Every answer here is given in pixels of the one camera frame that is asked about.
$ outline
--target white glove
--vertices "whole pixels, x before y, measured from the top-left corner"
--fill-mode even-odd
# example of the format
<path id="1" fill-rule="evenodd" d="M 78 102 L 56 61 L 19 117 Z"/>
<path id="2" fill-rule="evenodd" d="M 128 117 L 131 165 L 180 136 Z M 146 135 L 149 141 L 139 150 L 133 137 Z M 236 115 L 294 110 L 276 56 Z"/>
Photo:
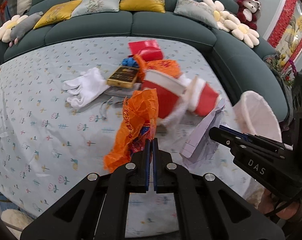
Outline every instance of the white glove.
<path id="1" fill-rule="evenodd" d="M 81 72 L 80 77 L 65 81 L 62 86 L 63 90 L 67 90 L 68 93 L 74 95 L 66 99 L 74 108 L 86 106 L 108 88 L 109 86 L 98 68 L 91 68 L 87 72 Z"/>

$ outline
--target red teddy bear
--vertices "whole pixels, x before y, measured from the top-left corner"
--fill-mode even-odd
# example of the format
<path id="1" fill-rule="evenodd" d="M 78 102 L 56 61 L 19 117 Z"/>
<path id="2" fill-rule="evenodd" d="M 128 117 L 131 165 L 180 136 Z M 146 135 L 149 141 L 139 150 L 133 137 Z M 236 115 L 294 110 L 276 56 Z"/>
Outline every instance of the red teddy bear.
<path id="1" fill-rule="evenodd" d="M 257 30 L 255 13 L 260 10 L 261 4 L 258 0 L 238 0 L 238 14 L 236 15 L 241 23 L 248 25 L 251 29 Z"/>

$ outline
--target white laundry basket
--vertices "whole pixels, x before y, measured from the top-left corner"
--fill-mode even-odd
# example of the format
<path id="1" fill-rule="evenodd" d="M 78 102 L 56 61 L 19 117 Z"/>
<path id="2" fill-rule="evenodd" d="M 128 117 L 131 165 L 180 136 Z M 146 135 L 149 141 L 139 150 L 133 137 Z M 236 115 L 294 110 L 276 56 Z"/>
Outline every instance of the white laundry basket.
<path id="1" fill-rule="evenodd" d="M 258 93 L 244 92 L 233 110 L 243 133 L 257 134 L 282 142 L 278 120 L 267 101 Z"/>

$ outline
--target white paper bag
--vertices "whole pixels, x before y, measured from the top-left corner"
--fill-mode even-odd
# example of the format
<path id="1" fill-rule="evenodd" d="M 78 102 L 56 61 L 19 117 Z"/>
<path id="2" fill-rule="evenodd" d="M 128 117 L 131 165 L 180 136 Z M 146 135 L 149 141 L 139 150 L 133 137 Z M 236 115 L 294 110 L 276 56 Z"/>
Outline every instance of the white paper bag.
<path id="1" fill-rule="evenodd" d="M 217 106 L 197 125 L 183 145 L 180 155 L 182 164 L 187 169 L 194 169 L 202 162 L 211 158 L 218 147 L 218 143 L 211 140 L 209 130 L 219 127 L 223 117 L 226 100 L 222 98 Z"/>

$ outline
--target human hand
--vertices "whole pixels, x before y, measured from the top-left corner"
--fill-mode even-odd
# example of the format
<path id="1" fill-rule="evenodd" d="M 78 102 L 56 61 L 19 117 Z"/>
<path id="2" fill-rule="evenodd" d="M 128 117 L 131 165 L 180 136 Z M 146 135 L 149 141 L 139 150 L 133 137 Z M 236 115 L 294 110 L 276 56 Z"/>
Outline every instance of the human hand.
<path id="1" fill-rule="evenodd" d="M 278 207 L 280 207 L 281 205 L 283 205 L 285 202 L 282 202 L 278 205 Z M 269 213 L 271 211 L 274 210 L 274 205 L 276 204 L 276 202 L 272 199 L 272 194 L 269 190 L 265 189 L 264 193 L 262 194 L 261 197 L 261 201 L 258 205 L 258 210 L 262 213 L 262 214 L 266 214 Z M 293 217 L 300 206 L 300 201 L 299 202 L 293 202 L 291 203 L 287 208 L 281 210 L 280 212 L 277 213 L 277 216 L 288 220 L 291 217 Z"/>

